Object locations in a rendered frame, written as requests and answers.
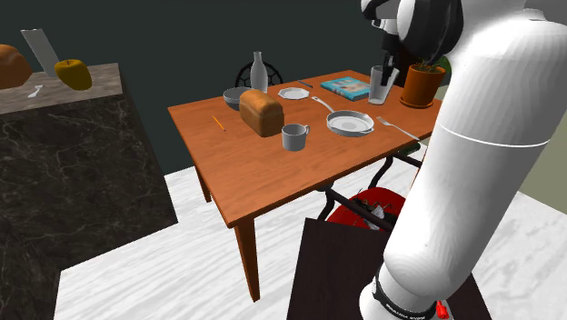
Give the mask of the brown bread loaf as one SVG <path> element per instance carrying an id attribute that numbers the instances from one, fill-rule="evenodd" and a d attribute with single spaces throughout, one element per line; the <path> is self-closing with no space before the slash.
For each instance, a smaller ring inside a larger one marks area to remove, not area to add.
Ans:
<path id="1" fill-rule="evenodd" d="M 240 95 L 239 113 L 242 120 L 260 137 L 278 135 L 284 126 L 282 105 L 256 89 L 247 90 Z"/>

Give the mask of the round brown bread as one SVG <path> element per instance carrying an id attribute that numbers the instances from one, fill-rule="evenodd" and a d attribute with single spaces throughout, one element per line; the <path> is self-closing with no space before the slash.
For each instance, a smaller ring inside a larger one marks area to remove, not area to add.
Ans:
<path id="1" fill-rule="evenodd" d="M 31 66 L 15 47 L 0 44 L 0 89 L 21 86 L 32 73 Z"/>

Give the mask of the silver fork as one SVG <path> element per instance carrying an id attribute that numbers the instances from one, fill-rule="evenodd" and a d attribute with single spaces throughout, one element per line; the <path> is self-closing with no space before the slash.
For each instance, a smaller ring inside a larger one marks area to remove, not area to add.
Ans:
<path id="1" fill-rule="evenodd" d="M 380 117 L 380 116 L 375 117 L 375 119 L 376 119 L 379 123 L 381 123 L 382 125 L 393 127 L 393 128 L 395 128 L 395 129 L 397 129 L 398 131 L 400 131 L 401 133 L 403 133 L 403 134 L 405 134 L 405 135 L 411 137 L 412 139 L 414 139 L 414 140 L 416 140 L 416 141 L 421 141 L 421 138 L 420 138 L 420 137 L 418 137 L 418 136 L 416 136 L 416 135 L 413 135 L 413 134 L 407 132 L 406 130 L 403 130 L 403 129 L 402 129 L 401 127 L 399 127 L 398 125 L 394 125 L 394 124 L 392 124 L 392 123 L 387 122 L 385 119 L 383 119 L 383 118 Z"/>

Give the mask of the small white plate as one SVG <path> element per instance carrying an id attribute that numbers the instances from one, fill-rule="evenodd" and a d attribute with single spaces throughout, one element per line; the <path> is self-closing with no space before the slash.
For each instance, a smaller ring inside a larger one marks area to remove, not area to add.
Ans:
<path id="1" fill-rule="evenodd" d="M 281 98 L 287 99 L 287 100 L 301 100 L 304 98 L 307 98 L 309 96 L 309 92 L 303 88 L 299 88 L 299 87 L 287 87 L 284 89 L 281 89 L 278 92 L 278 95 Z"/>

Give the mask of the terracotta plant pot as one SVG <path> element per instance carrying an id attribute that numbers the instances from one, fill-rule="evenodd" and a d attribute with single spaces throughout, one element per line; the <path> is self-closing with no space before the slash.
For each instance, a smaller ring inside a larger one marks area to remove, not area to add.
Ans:
<path id="1" fill-rule="evenodd" d="M 420 62 L 410 65 L 399 101 L 415 109 L 431 107 L 445 74 L 446 70 L 438 64 Z"/>

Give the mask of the grey bowl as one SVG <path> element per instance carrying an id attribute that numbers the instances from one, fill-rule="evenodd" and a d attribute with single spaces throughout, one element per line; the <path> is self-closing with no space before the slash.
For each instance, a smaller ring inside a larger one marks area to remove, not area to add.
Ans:
<path id="1" fill-rule="evenodd" d="M 239 110 L 240 96 L 242 93 L 251 90 L 251 87 L 238 86 L 226 89 L 223 93 L 224 101 L 235 111 Z"/>

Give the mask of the clear drinking glass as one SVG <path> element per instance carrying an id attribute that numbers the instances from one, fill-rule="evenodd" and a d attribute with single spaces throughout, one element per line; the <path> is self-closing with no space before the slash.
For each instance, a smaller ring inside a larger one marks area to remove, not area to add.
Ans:
<path id="1" fill-rule="evenodd" d="M 383 85 L 383 67 L 381 65 L 373 66 L 371 69 L 368 102 L 373 105 L 383 105 L 393 87 L 398 74 L 399 70 L 395 67 L 392 67 L 391 72 L 387 73 L 387 80 Z"/>

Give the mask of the dark robot stand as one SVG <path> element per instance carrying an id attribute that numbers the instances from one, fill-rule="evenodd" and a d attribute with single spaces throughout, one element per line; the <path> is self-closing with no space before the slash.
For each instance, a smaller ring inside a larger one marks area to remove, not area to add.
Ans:
<path id="1" fill-rule="evenodd" d="M 286 320 L 363 320 L 359 296 L 386 240 L 382 231 L 307 218 Z"/>

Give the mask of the yellow apple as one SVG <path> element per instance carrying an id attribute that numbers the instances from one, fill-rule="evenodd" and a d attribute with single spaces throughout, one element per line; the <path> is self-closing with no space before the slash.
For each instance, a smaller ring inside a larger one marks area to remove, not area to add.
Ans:
<path id="1" fill-rule="evenodd" d="M 91 74 L 81 60 L 66 59 L 57 62 L 55 72 L 64 84 L 76 91 L 88 90 L 93 85 Z"/>

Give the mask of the grey frying pan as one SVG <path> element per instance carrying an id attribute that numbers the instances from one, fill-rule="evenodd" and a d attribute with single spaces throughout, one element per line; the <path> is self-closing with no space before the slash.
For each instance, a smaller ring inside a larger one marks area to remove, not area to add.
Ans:
<path id="1" fill-rule="evenodd" d="M 374 121 L 369 115 L 352 110 L 334 111 L 319 97 L 312 96 L 312 99 L 329 110 L 326 124 L 332 132 L 346 137 L 360 137 L 374 130 Z"/>

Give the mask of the grey mug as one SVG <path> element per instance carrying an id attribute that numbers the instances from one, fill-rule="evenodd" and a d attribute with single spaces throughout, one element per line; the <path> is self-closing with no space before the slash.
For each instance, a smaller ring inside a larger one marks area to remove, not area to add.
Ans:
<path id="1" fill-rule="evenodd" d="M 310 133 L 309 125 L 288 124 L 282 128 L 283 148 L 298 152 L 305 148 L 306 137 Z"/>

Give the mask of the clear glass bottle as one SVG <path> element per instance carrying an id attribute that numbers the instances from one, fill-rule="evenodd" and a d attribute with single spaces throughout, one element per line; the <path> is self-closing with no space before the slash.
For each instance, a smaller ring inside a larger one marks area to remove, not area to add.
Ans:
<path id="1" fill-rule="evenodd" d="M 261 51 L 254 51 L 254 60 L 251 66 L 250 82 L 252 89 L 267 93 L 268 74 L 262 59 Z"/>

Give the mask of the orange wooden table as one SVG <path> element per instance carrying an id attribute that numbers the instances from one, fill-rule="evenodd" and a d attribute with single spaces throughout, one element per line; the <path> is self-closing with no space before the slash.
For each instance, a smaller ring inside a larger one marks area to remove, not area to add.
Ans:
<path id="1" fill-rule="evenodd" d="M 215 202 L 227 227 L 235 232 L 250 296 L 260 298 L 254 220 L 275 208 L 370 165 L 415 140 L 387 122 L 420 137 L 431 135 L 441 107 L 440 100 L 424 109 L 407 107 L 399 101 L 402 88 L 394 87 L 383 105 L 365 100 L 349 101 L 320 87 L 320 83 L 350 76 L 368 81 L 352 70 L 307 79 L 309 97 L 278 101 L 288 124 L 310 126 L 306 146 L 289 152 L 279 135 L 262 138 L 229 108 L 222 97 L 205 99 L 168 109 L 194 161 L 204 197 Z M 329 110 L 314 101 L 322 99 L 334 110 L 354 110 L 376 120 L 373 132 L 348 138 L 326 126 Z M 214 115 L 226 131 L 212 118 Z"/>

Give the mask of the red-seated black chair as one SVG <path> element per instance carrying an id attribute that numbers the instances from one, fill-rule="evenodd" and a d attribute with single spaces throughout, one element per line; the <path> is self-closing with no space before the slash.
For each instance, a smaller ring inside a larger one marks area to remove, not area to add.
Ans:
<path id="1" fill-rule="evenodd" d="M 409 160 L 409 155 L 413 152 L 419 151 L 421 149 L 421 146 L 422 145 L 420 143 L 415 143 L 399 151 L 398 155 L 396 156 L 387 156 L 384 164 L 374 175 L 368 188 L 364 191 L 360 190 L 356 195 L 350 198 L 350 201 L 354 202 L 356 205 L 359 205 L 368 213 L 376 216 L 381 220 L 384 220 L 386 223 L 395 225 L 405 202 L 405 198 L 399 194 L 396 194 L 394 191 L 383 187 L 378 187 L 377 183 L 392 166 L 394 158 L 420 168 L 421 162 L 418 161 L 417 164 L 413 164 Z M 333 200 L 329 195 L 325 195 L 325 197 L 326 204 L 322 212 L 317 217 L 318 220 L 329 221 L 342 225 L 357 226 L 364 229 L 372 229 L 383 232 L 383 229 L 351 211 L 345 205 L 340 205 L 337 209 L 332 211 L 335 200 Z"/>

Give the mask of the dark marble counter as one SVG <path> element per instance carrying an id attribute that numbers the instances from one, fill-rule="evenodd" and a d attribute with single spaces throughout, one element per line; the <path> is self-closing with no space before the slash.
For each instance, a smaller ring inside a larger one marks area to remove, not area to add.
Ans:
<path id="1" fill-rule="evenodd" d="M 63 270 L 177 221 L 120 66 L 90 74 L 0 90 L 0 320 L 54 320 Z"/>

